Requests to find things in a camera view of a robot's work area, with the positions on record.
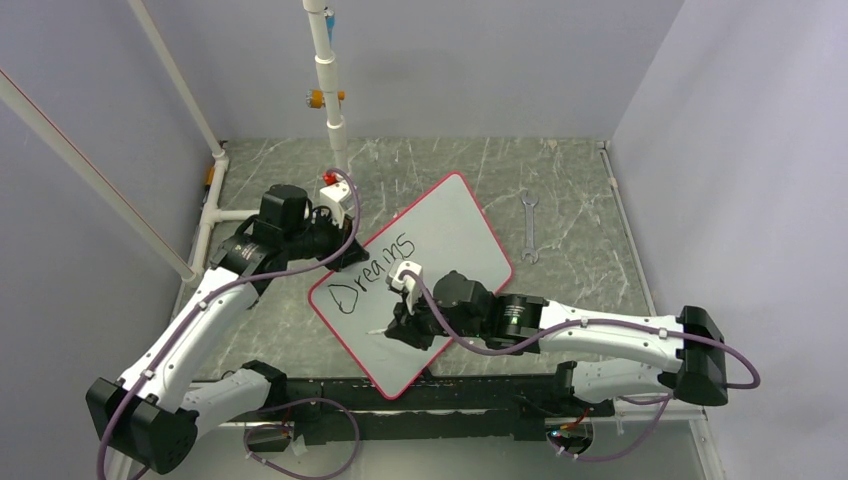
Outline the red framed whiteboard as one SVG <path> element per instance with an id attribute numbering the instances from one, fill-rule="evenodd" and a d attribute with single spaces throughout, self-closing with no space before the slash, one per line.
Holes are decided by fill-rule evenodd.
<path id="1" fill-rule="evenodd" d="M 365 245 L 366 262 L 332 272 L 315 283 L 308 301 L 379 393 L 398 398 L 449 345 L 438 337 L 417 350 L 384 335 L 367 335 L 393 319 L 400 296 L 386 277 L 396 260 L 423 267 L 429 289 L 452 270 L 496 292 L 513 265 L 465 177 L 452 172 L 379 230 Z"/>

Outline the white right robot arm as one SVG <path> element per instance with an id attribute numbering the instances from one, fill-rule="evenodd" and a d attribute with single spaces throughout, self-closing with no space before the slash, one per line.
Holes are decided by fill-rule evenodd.
<path id="1" fill-rule="evenodd" d="M 629 316 L 579 309 L 542 297 L 495 294 L 451 271 L 432 290 L 409 269 L 387 278 L 400 300 L 384 334 L 426 351 L 436 337 L 484 356 L 578 352 L 599 362 L 565 362 L 551 401 L 574 415 L 616 397 L 659 394 L 697 406 L 729 400 L 725 340 L 696 306 L 678 315 Z"/>

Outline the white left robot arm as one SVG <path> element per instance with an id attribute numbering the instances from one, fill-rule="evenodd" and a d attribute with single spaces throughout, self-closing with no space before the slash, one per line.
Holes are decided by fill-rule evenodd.
<path id="1" fill-rule="evenodd" d="M 258 360 L 211 385 L 193 389 L 192 382 L 229 324 L 272 281 L 319 268 L 337 272 L 368 259 L 357 240 L 357 189 L 341 171 L 330 171 L 329 179 L 317 199 L 294 185 L 271 186 L 259 210 L 219 245 L 164 333 L 116 380 L 92 384 L 85 400 L 99 438 L 98 478 L 107 475 L 109 450 L 143 471 L 166 474 L 220 424 L 249 412 L 272 420 L 291 406 L 286 374 Z"/>

